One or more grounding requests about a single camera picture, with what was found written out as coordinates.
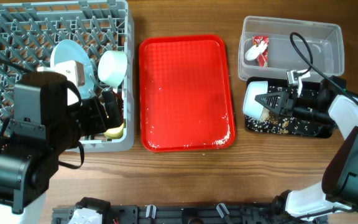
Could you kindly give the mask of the yellow cup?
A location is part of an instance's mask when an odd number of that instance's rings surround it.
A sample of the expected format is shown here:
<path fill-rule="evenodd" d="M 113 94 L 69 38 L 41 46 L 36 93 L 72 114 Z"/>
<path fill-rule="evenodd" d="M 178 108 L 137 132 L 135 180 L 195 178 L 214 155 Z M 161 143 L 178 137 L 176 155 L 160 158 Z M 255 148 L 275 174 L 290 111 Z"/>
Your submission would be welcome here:
<path fill-rule="evenodd" d="M 124 123 L 122 123 L 119 127 L 108 129 L 103 134 L 108 139 L 120 139 L 122 138 L 123 133 L 124 133 Z"/>

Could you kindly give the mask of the blue bowl with food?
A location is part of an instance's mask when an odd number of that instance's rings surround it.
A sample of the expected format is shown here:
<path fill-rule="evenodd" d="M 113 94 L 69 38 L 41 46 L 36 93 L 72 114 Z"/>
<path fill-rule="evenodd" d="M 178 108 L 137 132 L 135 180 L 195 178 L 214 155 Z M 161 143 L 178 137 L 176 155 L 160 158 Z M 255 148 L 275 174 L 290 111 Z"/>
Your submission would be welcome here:
<path fill-rule="evenodd" d="M 246 116 L 256 120 L 261 118 L 264 107 L 255 100 L 255 97 L 266 94 L 268 87 L 268 81 L 254 81 L 248 84 L 242 107 L 242 112 Z"/>

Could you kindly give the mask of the red snack wrapper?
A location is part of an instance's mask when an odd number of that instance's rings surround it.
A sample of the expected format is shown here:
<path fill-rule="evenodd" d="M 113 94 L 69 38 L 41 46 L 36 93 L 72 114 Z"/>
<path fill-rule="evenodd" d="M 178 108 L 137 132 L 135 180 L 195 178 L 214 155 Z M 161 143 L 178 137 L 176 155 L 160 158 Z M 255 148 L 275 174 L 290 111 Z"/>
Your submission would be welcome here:
<path fill-rule="evenodd" d="M 257 35 L 257 36 L 253 36 L 253 38 L 252 38 L 253 45 L 257 45 L 257 44 L 261 43 L 261 41 L 265 41 L 268 46 L 267 46 L 267 49 L 256 58 L 256 60 L 260 67 L 267 67 L 268 66 L 269 37 Z"/>

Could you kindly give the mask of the green bowl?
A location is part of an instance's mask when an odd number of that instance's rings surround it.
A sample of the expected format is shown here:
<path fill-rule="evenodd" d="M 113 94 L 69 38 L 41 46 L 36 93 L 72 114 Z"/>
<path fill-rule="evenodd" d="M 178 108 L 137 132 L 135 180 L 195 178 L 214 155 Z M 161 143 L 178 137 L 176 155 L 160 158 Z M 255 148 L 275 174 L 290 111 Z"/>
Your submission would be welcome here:
<path fill-rule="evenodd" d="M 117 88 L 124 80 L 128 66 L 127 55 L 122 51 L 108 50 L 98 64 L 98 78 L 101 82 Z"/>

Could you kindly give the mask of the white napkin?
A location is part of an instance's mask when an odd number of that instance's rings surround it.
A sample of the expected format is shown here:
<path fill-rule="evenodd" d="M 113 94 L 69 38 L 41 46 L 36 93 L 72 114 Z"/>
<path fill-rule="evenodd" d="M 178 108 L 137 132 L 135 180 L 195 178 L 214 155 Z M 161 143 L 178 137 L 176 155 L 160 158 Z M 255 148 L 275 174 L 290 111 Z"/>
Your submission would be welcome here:
<path fill-rule="evenodd" d="M 245 59 L 247 61 L 255 60 L 260 54 L 262 54 L 267 49 L 267 43 L 265 41 L 261 41 L 261 43 L 257 45 L 253 45 L 246 53 Z"/>

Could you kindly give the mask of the light blue plate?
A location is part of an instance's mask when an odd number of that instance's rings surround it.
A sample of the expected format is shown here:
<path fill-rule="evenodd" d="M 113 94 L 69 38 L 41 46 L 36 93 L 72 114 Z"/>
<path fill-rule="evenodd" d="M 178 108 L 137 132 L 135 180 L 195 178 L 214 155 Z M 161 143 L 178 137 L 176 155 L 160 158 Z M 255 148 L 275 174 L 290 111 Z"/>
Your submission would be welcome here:
<path fill-rule="evenodd" d="M 79 87 L 79 92 L 82 99 L 89 98 L 91 96 L 90 90 L 94 89 L 94 71 L 90 58 L 85 50 L 74 40 L 66 39 L 53 48 L 50 66 L 60 62 L 66 62 L 68 60 L 75 60 L 83 64 L 85 71 L 85 84 Z"/>

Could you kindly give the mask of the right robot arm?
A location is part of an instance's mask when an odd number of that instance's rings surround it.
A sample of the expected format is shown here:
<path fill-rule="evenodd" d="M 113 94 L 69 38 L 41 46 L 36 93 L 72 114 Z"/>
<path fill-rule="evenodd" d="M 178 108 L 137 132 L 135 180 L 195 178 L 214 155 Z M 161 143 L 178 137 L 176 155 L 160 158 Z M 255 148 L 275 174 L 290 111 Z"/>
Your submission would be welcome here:
<path fill-rule="evenodd" d="M 243 107 L 248 117 L 263 119 L 272 113 L 300 119 L 318 124 L 321 131 L 338 128 L 344 138 L 321 182 L 274 198 L 272 221 L 313 222 L 337 212 L 358 213 L 358 95 L 343 95 L 345 86 L 338 77 L 320 83 L 274 79 L 248 83 Z"/>

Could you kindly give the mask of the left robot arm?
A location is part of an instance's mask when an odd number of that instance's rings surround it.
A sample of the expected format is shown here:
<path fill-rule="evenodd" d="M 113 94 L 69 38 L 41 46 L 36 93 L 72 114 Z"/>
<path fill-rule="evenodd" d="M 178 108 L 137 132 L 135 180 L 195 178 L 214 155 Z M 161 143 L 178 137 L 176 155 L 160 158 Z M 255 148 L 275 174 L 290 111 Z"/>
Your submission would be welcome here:
<path fill-rule="evenodd" d="M 14 114 L 0 130 L 0 223 L 37 223 L 60 154 L 122 124 L 113 92 L 72 104 L 69 92 L 80 94 L 57 72 L 30 72 L 15 84 Z"/>

